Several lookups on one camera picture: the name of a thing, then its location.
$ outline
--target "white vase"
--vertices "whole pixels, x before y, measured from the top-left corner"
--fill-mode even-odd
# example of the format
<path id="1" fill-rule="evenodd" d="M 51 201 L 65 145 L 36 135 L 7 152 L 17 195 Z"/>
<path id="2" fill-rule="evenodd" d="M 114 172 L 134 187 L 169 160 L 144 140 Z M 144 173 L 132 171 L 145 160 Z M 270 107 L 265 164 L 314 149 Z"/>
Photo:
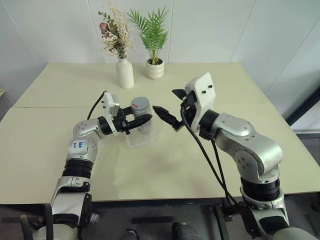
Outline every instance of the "white vase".
<path id="1" fill-rule="evenodd" d="M 119 61 L 115 64 L 115 69 L 121 88 L 129 89 L 135 85 L 134 71 L 131 62 L 128 61 L 127 57 L 119 58 Z"/>
<path id="2" fill-rule="evenodd" d="M 146 61 L 145 68 L 146 68 L 146 75 L 150 79 L 160 79 L 165 74 L 165 62 L 163 60 L 161 64 L 159 65 L 152 65 Z"/>

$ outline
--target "wall panel seam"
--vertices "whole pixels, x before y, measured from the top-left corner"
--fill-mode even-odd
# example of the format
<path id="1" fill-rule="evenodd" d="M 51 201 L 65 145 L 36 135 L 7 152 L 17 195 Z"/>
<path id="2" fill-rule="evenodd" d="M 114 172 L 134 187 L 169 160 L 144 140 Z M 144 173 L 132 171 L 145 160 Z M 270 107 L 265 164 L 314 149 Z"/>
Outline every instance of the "wall panel seam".
<path id="1" fill-rule="evenodd" d="M 309 128 L 311 128 L 316 122 L 319 121 L 319 119 L 320 119 L 320 118 L 318 118 L 317 120 L 315 120 L 315 122 L 313 122 L 311 125 L 309 125 L 309 126 L 306 128 L 306 130 L 309 129 Z"/>
<path id="2" fill-rule="evenodd" d="M 95 32 L 96 43 L 97 43 L 97 46 L 98 46 L 99 51 L 100 51 L 100 53 L 101 53 L 102 61 L 103 61 L 104 63 L 106 63 L 105 58 L 104 58 L 104 55 L 103 55 L 102 51 L 100 50 L 100 44 L 99 44 L 99 40 L 98 40 L 98 33 L 97 33 L 97 30 L 96 30 L 96 27 L 95 27 L 95 21 L 94 21 L 94 17 L 92 16 L 92 12 L 91 12 L 91 8 L 90 8 L 89 0 L 86 0 L 86 3 L 87 3 L 87 5 L 88 5 L 89 13 L 90 13 L 90 16 L 91 16 L 92 27 L 93 27 L 93 30 L 94 30 L 94 32 Z"/>
<path id="3" fill-rule="evenodd" d="M 319 121 L 320 121 L 320 118 L 317 121 L 315 121 L 310 127 L 308 127 L 307 130 L 310 129 L 314 124 L 316 124 Z"/>
<path id="4" fill-rule="evenodd" d="M 253 4 L 252 4 L 251 10 L 250 10 L 250 12 L 249 12 L 249 15 L 248 15 L 246 21 L 245 21 L 245 24 L 244 24 L 244 26 L 243 26 L 243 29 L 242 29 L 242 32 L 241 32 L 240 37 L 239 37 L 239 39 L 238 39 L 238 42 L 237 42 L 236 45 L 235 45 L 235 48 L 234 48 L 234 51 L 233 51 L 233 53 L 232 53 L 232 55 L 231 55 L 231 58 L 230 58 L 229 63 L 231 63 L 232 58 L 234 57 L 234 55 L 235 55 L 235 53 L 236 53 L 236 50 L 237 50 L 238 45 L 239 45 L 239 43 L 240 43 L 240 40 L 241 40 L 241 38 L 242 38 L 242 36 L 243 36 L 243 34 L 244 34 L 244 32 L 245 32 L 245 29 L 246 29 L 246 27 L 247 27 L 247 24 L 248 24 L 248 22 L 249 22 L 249 19 L 250 19 L 250 17 L 251 17 L 251 14 L 252 14 L 252 12 L 253 12 L 254 7 L 255 7 L 255 4 L 256 4 L 256 0 L 254 0 L 254 2 L 253 2 Z"/>
<path id="5" fill-rule="evenodd" d="M 170 47 L 171 47 L 171 37 L 172 37 L 172 23 L 173 23 L 173 19 L 174 19 L 174 4 L 175 4 L 175 0 L 172 0 L 172 9 L 171 9 L 171 24 L 170 24 L 170 38 L 169 38 L 169 47 L 168 47 L 168 58 L 167 58 L 167 62 L 170 62 Z"/>
<path id="6" fill-rule="evenodd" d="M 282 74 L 282 72 L 286 69 L 286 67 L 288 66 L 288 64 L 291 62 L 291 60 L 294 58 L 294 56 L 296 55 L 296 53 L 299 51 L 299 49 L 301 48 L 301 46 L 304 44 L 304 42 L 306 41 L 307 37 L 310 35 L 310 33 L 313 31 L 313 29 L 315 28 L 315 26 L 317 25 L 317 23 L 319 22 L 320 18 L 317 19 L 317 21 L 315 22 L 315 24 L 312 26 L 312 28 L 310 29 L 310 31 L 306 34 L 305 38 L 302 40 L 302 42 L 300 43 L 300 45 L 297 47 L 297 49 L 294 51 L 293 55 L 290 57 L 290 59 L 288 60 L 288 62 L 284 65 L 284 67 L 282 68 L 282 70 L 279 72 L 279 74 L 276 76 L 276 78 L 274 79 L 274 81 L 270 84 L 270 86 L 267 88 L 267 90 L 264 92 L 264 94 L 267 94 L 267 92 L 271 89 L 272 85 L 276 83 L 276 81 L 278 80 L 278 78 L 280 77 L 280 75 Z"/>
<path id="7" fill-rule="evenodd" d="M 30 45 L 28 44 L 27 40 L 25 39 L 25 36 L 24 36 L 24 35 L 22 34 L 22 32 L 20 31 L 20 28 L 18 27 L 18 25 L 17 25 L 14 17 L 12 16 L 11 12 L 9 11 L 9 9 L 8 9 L 7 5 L 5 4 L 4 0 L 1 0 L 1 1 L 2 1 L 2 4 L 4 5 L 5 10 L 6 10 L 7 13 L 9 14 L 9 16 L 10 16 L 13 24 L 15 25 L 16 29 L 17 29 L 18 32 L 20 33 L 20 35 L 21 35 L 23 41 L 25 42 L 26 46 L 28 47 L 29 51 L 31 52 L 31 54 L 33 55 L 33 57 L 34 57 L 34 59 L 37 61 L 37 63 L 38 63 L 39 65 L 41 65 L 40 62 L 39 62 L 39 60 L 38 60 L 38 58 L 36 57 L 36 55 L 35 55 L 34 52 L 32 51 Z"/>

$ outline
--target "floor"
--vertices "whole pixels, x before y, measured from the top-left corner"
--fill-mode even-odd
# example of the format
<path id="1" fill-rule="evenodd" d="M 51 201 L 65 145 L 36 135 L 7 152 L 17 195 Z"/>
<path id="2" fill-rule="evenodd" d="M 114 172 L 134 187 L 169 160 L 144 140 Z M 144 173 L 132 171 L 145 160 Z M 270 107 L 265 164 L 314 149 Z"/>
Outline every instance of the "floor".
<path id="1" fill-rule="evenodd" d="M 320 139 L 302 139 L 301 141 L 320 165 Z M 319 201 L 316 193 L 295 194 L 285 198 L 290 225 L 304 229 L 320 239 L 320 212 L 315 212 L 311 208 L 311 204 L 316 201 Z M 97 213 L 100 214 L 100 220 L 83 230 L 84 240 L 117 240 L 128 228 L 137 230 L 141 240 L 172 239 L 172 222 L 132 224 L 133 217 L 173 216 L 173 222 L 192 225 L 201 234 L 203 240 L 213 240 L 213 233 L 217 232 L 212 224 L 215 218 L 208 214 L 206 207 L 199 205 L 105 208 L 97 210 Z M 0 208 L 0 240 L 23 239 L 20 224 L 8 223 L 8 221 L 17 222 L 20 215 L 19 212 Z M 227 222 L 226 225 L 231 240 L 251 239 L 239 215 L 233 217 L 232 221 Z"/>

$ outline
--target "clear plastic container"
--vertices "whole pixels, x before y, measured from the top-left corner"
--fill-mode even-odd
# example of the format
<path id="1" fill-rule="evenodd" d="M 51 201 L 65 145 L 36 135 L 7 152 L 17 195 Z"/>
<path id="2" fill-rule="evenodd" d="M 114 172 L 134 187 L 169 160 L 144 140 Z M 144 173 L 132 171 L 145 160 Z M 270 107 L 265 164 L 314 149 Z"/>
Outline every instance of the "clear plastic container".
<path id="1" fill-rule="evenodd" d="M 144 97 L 136 97 L 131 101 L 131 109 L 134 118 L 144 114 L 152 115 L 152 108 L 149 100 Z M 157 140 L 156 132 L 152 126 L 152 119 L 135 129 L 130 130 L 129 135 L 125 135 L 128 146 L 130 148 L 137 148 L 142 145 L 152 143 Z"/>

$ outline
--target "beige table surface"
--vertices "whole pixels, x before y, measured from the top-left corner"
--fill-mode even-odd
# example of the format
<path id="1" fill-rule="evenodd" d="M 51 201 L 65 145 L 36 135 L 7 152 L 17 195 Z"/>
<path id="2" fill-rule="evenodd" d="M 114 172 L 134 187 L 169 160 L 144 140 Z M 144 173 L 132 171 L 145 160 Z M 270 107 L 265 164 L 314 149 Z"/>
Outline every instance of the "beige table surface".
<path id="1" fill-rule="evenodd" d="M 173 89 L 206 72 L 211 73 L 215 104 L 270 103 L 240 63 L 167 64 L 164 77 L 149 79 L 145 65 L 133 66 L 134 87 L 120 88 L 114 64 L 49 63 L 14 107 L 91 107 L 103 90 L 116 94 L 120 104 L 129 105 L 145 96 L 153 105 L 179 104 Z"/>
<path id="2" fill-rule="evenodd" d="M 270 104 L 215 105 L 250 121 L 258 132 L 274 139 L 284 152 L 281 187 L 287 194 L 320 190 L 320 168 L 294 132 Z M 86 107 L 13 107 L 0 123 L 0 204 L 49 202 L 62 175 L 73 126 L 85 118 Z M 102 115 L 97 109 L 93 117 Z M 153 120 L 156 142 L 131 149 L 123 135 L 100 141 L 92 169 L 94 201 L 218 198 L 224 192 L 192 136 Z M 213 150 L 201 140 L 215 166 Z M 226 183 L 240 196 L 240 176 L 230 156 L 219 151 Z"/>
<path id="3" fill-rule="evenodd" d="M 47 203 L 61 176 L 74 125 L 88 115 L 102 90 L 116 94 L 122 107 L 146 96 L 152 105 L 179 115 L 171 90 L 210 72 L 216 90 L 213 109 L 247 119 L 284 152 L 281 187 L 286 194 L 320 191 L 320 168 L 274 106 L 239 63 L 168 64 L 162 79 L 144 76 L 134 65 L 135 86 L 116 83 L 114 64 L 50 63 L 0 122 L 0 204 Z M 97 107 L 92 117 L 103 114 Z M 192 136 L 156 115 L 156 142 L 131 149 L 123 135 L 100 141 L 92 169 L 94 201 L 217 198 L 224 192 Z M 216 166 L 212 146 L 202 140 Z M 236 164 L 219 151 L 229 191 L 240 196 Z"/>

